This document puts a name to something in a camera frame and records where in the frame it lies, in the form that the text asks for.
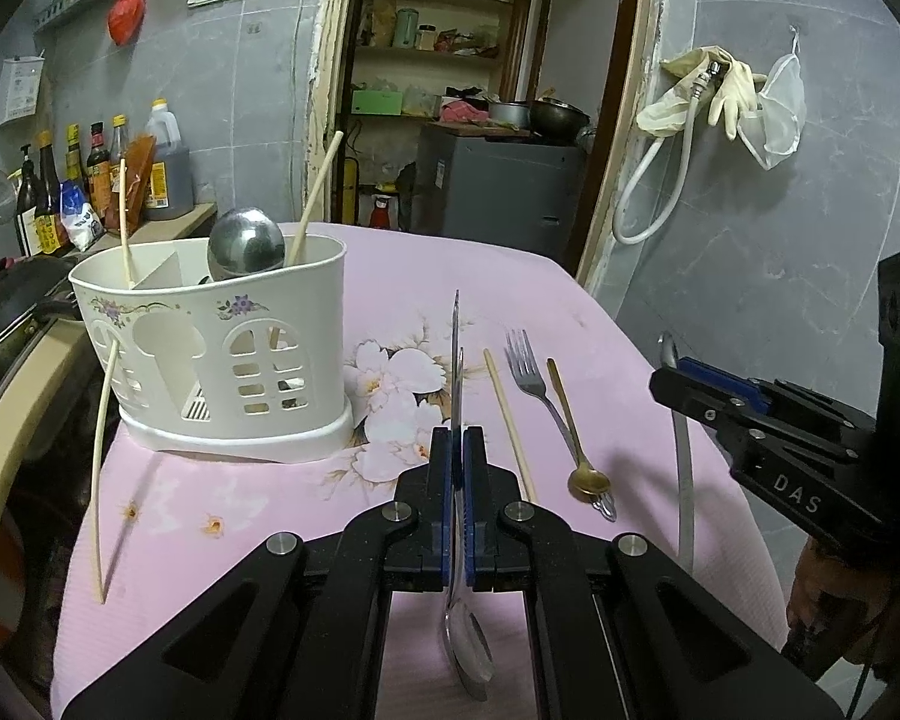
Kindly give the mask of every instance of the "red bottle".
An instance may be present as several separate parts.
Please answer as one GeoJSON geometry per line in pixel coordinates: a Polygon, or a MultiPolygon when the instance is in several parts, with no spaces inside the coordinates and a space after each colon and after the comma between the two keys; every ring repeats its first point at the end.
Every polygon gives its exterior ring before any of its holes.
{"type": "Polygon", "coordinates": [[[373,211],[370,213],[370,226],[377,230],[389,230],[389,197],[385,194],[373,196],[373,211]]]}

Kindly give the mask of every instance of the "blue gripper pad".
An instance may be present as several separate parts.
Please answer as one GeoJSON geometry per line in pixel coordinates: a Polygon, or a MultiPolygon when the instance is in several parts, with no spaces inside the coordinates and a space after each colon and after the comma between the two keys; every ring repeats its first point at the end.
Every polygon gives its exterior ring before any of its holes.
{"type": "Polygon", "coordinates": [[[715,386],[733,397],[746,401],[756,413],[770,411],[770,399],[762,394],[759,386],[721,370],[719,367],[706,365],[706,362],[694,360],[692,357],[681,357],[677,360],[677,370],[703,382],[703,384],[715,386]]]}
{"type": "Polygon", "coordinates": [[[473,514],[473,459],[470,442],[463,442],[463,576],[466,586],[472,587],[477,577],[475,560],[475,530],[473,514]]]}
{"type": "Polygon", "coordinates": [[[443,465],[443,527],[440,543],[440,579],[443,586],[450,584],[450,544],[453,541],[453,461],[443,465]]]}

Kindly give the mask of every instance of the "human hand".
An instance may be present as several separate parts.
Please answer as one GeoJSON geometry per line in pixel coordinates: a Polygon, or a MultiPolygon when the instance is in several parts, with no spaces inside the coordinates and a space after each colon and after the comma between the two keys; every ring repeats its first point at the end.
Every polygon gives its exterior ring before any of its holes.
{"type": "MultiPolygon", "coordinates": [[[[852,664],[863,662],[878,626],[871,626],[890,600],[900,576],[888,571],[850,568],[835,557],[826,555],[813,538],[803,546],[794,575],[794,585],[787,604],[787,623],[791,628],[802,623],[811,627],[821,615],[821,594],[862,602],[866,613],[858,630],[847,637],[844,658],[852,664]]],[[[874,662],[882,664],[895,658],[900,648],[900,603],[890,613],[880,638],[880,649],[874,662]]]]}

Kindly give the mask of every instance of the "utensil holder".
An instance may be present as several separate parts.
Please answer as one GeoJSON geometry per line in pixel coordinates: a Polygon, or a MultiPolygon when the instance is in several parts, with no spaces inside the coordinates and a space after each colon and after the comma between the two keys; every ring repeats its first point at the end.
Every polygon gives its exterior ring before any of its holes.
{"type": "Polygon", "coordinates": [[[343,449],[346,245],[308,235],[296,266],[200,284],[207,240],[135,245],[132,290],[118,248],[70,272],[102,365],[120,344],[113,392],[130,435],[154,450],[279,463],[343,449]]]}

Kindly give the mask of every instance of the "chopstick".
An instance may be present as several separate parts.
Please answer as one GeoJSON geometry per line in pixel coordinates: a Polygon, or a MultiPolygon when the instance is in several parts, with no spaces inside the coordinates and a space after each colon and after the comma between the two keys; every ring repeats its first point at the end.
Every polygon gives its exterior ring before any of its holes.
{"type": "MultiPolygon", "coordinates": [[[[130,258],[130,238],[127,236],[127,161],[120,160],[120,248],[124,260],[124,279],[127,288],[132,290],[136,284],[133,280],[133,263],[130,258]]],[[[100,469],[103,465],[103,430],[106,427],[106,408],[110,401],[110,388],[113,385],[113,372],[117,367],[120,352],[120,341],[115,338],[110,344],[110,354],[106,361],[106,372],[103,373],[103,388],[97,408],[97,429],[93,439],[93,466],[90,471],[90,560],[93,573],[94,591],[97,602],[106,600],[103,587],[103,561],[100,554],[100,469]]]]}
{"type": "Polygon", "coordinates": [[[493,382],[493,391],[497,394],[497,403],[500,404],[500,410],[504,415],[506,432],[509,434],[511,445],[514,447],[516,467],[519,471],[518,478],[523,483],[524,497],[530,501],[530,503],[536,503],[536,488],[533,486],[533,477],[530,476],[530,466],[527,466],[527,458],[523,454],[523,445],[520,443],[520,437],[516,432],[514,415],[509,409],[509,404],[506,403],[504,386],[500,383],[500,374],[497,373],[497,367],[493,362],[493,355],[490,354],[489,349],[484,349],[484,362],[487,363],[487,370],[490,372],[490,381],[493,382]]]}
{"type": "Polygon", "coordinates": [[[337,149],[340,148],[341,141],[343,141],[343,132],[337,130],[337,132],[334,133],[329,148],[327,148],[326,154],[323,156],[323,164],[320,165],[320,170],[317,173],[317,180],[314,181],[314,188],[310,190],[307,204],[303,207],[303,214],[300,215],[300,224],[298,225],[298,228],[296,228],[296,233],[293,235],[293,243],[290,244],[290,256],[287,258],[287,265],[296,265],[296,261],[298,261],[298,258],[300,257],[300,250],[303,248],[303,242],[307,238],[307,225],[310,223],[310,215],[313,213],[314,205],[317,204],[317,196],[319,195],[320,190],[323,189],[323,182],[326,180],[327,170],[330,170],[330,166],[333,164],[333,158],[337,155],[337,149]]]}

